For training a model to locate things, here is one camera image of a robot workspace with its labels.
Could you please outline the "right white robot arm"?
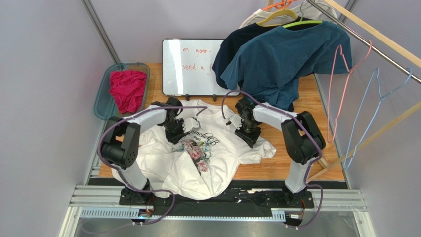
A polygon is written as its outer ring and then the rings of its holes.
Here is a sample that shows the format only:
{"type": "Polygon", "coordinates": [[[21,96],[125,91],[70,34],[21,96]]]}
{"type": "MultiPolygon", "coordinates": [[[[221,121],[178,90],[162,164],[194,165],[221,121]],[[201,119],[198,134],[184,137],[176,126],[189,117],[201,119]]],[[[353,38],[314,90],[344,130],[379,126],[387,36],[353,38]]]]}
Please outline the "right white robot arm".
{"type": "Polygon", "coordinates": [[[235,134],[249,147],[257,143],[262,123],[282,132],[286,151],[292,161],[282,186],[281,201],[287,206],[300,203],[307,190],[311,166],[326,146],[312,114],[307,111],[288,113],[270,105],[252,103],[246,98],[239,100],[235,108],[239,113],[231,119],[236,127],[235,134]]]}

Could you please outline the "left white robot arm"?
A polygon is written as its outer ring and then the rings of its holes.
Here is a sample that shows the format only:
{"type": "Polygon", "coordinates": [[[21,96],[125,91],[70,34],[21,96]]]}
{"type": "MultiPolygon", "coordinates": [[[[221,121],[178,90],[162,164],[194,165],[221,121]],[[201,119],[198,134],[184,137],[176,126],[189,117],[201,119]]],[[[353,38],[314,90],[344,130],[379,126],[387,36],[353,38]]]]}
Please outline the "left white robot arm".
{"type": "Polygon", "coordinates": [[[181,119],[177,116],[186,107],[177,98],[153,102],[148,108],[124,118],[110,117],[97,147],[100,160],[115,170],[124,184],[121,205],[144,205],[150,201],[151,184],[136,164],[141,133],[155,126],[164,128],[165,138],[172,144],[198,130],[197,117],[181,119]]]}

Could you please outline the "white floral print t-shirt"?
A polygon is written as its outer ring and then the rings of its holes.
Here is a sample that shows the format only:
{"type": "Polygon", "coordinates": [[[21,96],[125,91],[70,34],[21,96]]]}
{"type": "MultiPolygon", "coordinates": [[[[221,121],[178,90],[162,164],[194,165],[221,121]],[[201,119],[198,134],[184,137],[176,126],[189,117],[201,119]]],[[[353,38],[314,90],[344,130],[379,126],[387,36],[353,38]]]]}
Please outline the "white floral print t-shirt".
{"type": "Polygon", "coordinates": [[[200,127],[178,143],[169,142],[161,126],[164,110],[149,109],[134,122],[141,126],[136,161],[131,166],[129,183],[142,177],[150,181],[159,198],[178,194],[193,200],[207,200],[221,194],[241,164],[259,164],[272,158],[276,148],[258,138],[250,147],[235,134],[227,120],[235,113],[228,106],[216,106],[202,100],[182,101],[184,121],[195,118],[200,127]]]}

